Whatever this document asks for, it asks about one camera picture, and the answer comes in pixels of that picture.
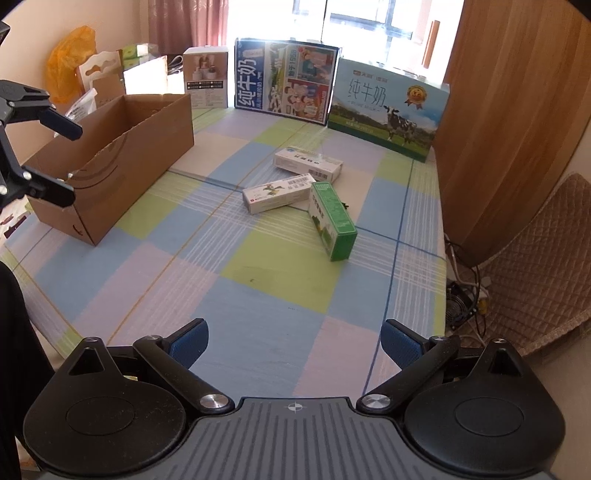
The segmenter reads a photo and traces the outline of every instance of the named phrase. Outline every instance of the white product box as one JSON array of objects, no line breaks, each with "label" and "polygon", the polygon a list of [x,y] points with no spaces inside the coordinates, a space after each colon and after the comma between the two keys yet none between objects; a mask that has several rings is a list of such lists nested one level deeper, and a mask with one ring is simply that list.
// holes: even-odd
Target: white product box
[{"label": "white product box", "polygon": [[242,197],[249,213],[261,213],[272,208],[307,200],[310,197],[310,185],[314,182],[312,175],[307,173],[244,189]]},{"label": "white product box", "polygon": [[191,108],[228,107],[228,47],[191,47],[183,53],[184,90]]},{"label": "white product box", "polygon": [[315,180],[333,183],[340,174],[343,162],[320,153],[288,147],[275,154],[273,165],[300,175],[309,173]]}]

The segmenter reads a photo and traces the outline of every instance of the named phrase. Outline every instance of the small medicine box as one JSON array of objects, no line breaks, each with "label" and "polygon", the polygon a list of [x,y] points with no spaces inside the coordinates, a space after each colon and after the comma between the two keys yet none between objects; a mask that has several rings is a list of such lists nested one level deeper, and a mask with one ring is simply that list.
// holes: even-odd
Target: small medicine box
[{"label": "small medicine box", "polygon": [[332,185],[318,181],[311,185],[308,213],[320,234],[330,261],[349,258],[357,229]]},{"label": "small medicine box", "polygon": [[242,197],[249,213],[261,213],[307,200],[310,197],[310,185],[313,183],[314,178],[307,173],[244,189]]},{"label": "small medicine box", "polygon": [[333,183],[339,176],[343,162],[316,152],[288,147],[277,152],[273,165],[293,173],[309,173],[317,181]]}]

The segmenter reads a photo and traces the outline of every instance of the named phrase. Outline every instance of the quilted chair cushion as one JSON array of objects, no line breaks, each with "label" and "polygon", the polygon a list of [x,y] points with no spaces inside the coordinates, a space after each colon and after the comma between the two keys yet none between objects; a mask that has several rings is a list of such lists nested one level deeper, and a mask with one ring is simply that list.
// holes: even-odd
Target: quilted chair cushion
[{"label": "quilted chair cushion", "polygon": [[[568,177],[482,276],[492,280],[485,341],[507,338],[521,355],[591,318],[591,184]],[[464,324],[457,333],[473,329]],[[479,346],[471,338],[462,344]]]}]

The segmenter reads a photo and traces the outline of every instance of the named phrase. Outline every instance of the cow image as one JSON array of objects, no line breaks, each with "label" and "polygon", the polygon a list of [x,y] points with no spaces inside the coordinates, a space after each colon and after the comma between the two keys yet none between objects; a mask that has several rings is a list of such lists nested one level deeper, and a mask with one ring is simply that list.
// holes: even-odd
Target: cow image
[{"label": "cow image", "polygon": [[410,143],[413,139],[414,131],[417,129],[417,124],[398,115],[400,111],[393,106],[384,105],[384,108],[388,111],[388,140],[392,140],[392,136],[396,133],[403,137],[403,145]]}]

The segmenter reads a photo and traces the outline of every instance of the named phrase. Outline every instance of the plaid tablecloth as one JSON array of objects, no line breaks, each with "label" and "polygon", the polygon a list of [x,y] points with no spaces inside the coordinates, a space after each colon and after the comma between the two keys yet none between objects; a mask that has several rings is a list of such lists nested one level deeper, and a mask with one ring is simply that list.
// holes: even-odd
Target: plaid tablecloth
[{"label": "plaid tablecloth", "polygon": [[[62,354],[85,336],[126,345],[194,317],[210,327],[192,367],[235,399],[355,401],[397,370],[384,319],[443,333],[436,165],[318,125],[235,109],[194,111],[195,146],[91,247],[31,215],[0,248],[31,318]],[[241,188],[290,176],[296,145],[345,162],[335,188],[359,234],[329,262],[305,205],[251,216]]]}]

